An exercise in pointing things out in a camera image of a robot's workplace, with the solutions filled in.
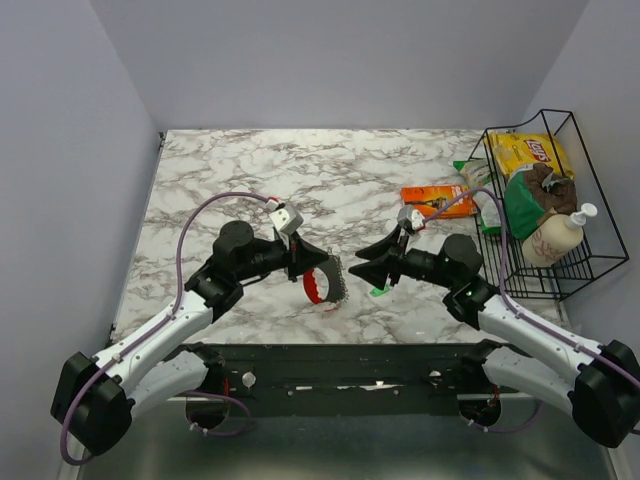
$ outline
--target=orange box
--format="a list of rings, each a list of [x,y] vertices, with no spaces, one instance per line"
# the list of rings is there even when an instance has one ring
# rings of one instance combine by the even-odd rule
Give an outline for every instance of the orange box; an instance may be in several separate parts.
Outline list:
[[[469,187],[463,185],[405,187],[402,189],[402,201],[405,205],[413,205],[420,213],[428,217],[467,190]],[[438,218],[462,218],[474,213],[473,198],[468,195],[458,200]]]

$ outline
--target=table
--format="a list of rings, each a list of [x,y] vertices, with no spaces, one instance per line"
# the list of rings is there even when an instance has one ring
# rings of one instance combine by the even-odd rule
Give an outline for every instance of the table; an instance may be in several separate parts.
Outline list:
[[[214,194],[255,191],[293,202],[305,217],[300,233],[331,247],[345,268],[354,252],[395,225],[404,186],[462,183],[451,166],[465,159],[480,132],[465,130],[179,130],[169,131],[112,340],[154,316],[175,295],[175,245],[189,213]],[[204,211],[187,235],[188,278],[211,254],[220,227],[249,221],[272,238],[269,220],[251,200],[223,200]],[[437,252],[451,233],[476,237],[472,218],[432,222],[417,248]],[[445,290],[403,279],[391,292],[345,272],[349,299],[334,311],[312,305],[301,283],[274,274],[248,287],[215,324],[190,341],[208,343],[451,343],[488,335],[455,321]],[[567,327],[555,302],[522,302]]]

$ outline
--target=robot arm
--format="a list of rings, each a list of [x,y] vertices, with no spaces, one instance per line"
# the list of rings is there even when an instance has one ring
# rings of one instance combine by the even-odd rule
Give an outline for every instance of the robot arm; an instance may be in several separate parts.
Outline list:
[[[78,352],[64,364],[51,407],[61,424],[89,379],[109,366],[71,414],[69,431],[90,453],[109,450],[133,419],[154,405],[200,387],[208,376],[221,375],[222,359],[207,358],[203,352],[184,351],[171,360],[163,359],[232,308],[244,294],[241,282],[280,269],[295,281],[329,258],[297,233],[302,217],[293,207],[280,204],[272,210],[275,240],[254,238],[246,222],[227,223],[211,257],[186,282],[177,310],[173,300],[123,341],[91,358]]]
[[[406,251],[409,237],[422,226],[419,217],[412,207],[403,208],[395,230],[357,252],[368,261],[349,272],[379,289],[388,281],[395,285],[402,275],[447,288],[443,303],[456,320],[496,335],[524,354],[483,341],[455,378],[445,381],[463,387],[490,382],[528,393],[570,414],[598,443],[617,447],[640,421],[640,391],[577,347],[597,352],[640,379],[631,349],[615,340],[604,346],[565,331],[501,295],[478,275],[483,259],[469,236],[450,235],[437,255]],[[561,338],[570,339],[576,348]]]

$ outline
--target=lay's bag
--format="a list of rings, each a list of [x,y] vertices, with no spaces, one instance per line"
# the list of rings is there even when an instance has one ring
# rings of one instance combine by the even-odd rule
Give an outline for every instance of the lay's bag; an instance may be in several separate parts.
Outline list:
[[[502,174],[511,178],[513,172],[523,165],[543,163],[557,175],[573,178],[574,173],[562,145],[555,138],[553,144],[546,133],[489,133],[488,142]],[[558,157],[553,151],[556,147]]]

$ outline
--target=green object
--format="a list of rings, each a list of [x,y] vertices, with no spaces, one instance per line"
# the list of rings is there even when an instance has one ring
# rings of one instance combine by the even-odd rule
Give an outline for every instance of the green object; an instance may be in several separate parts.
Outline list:
[[[526,170],[515,171],[504,192],[504,206],[515,238],[524,239],[538,228],[538,219],[545,214],[544,209],[533,198],[531,190],[524,182]]]
[[[391,287],[389,285],[385,285],[382,290],[380,290],[379,288],[374,288],[370,293],[372,297],[379,297],[380,295],[384,295],[385,293],[387,293],[389,290],[391,290]]]

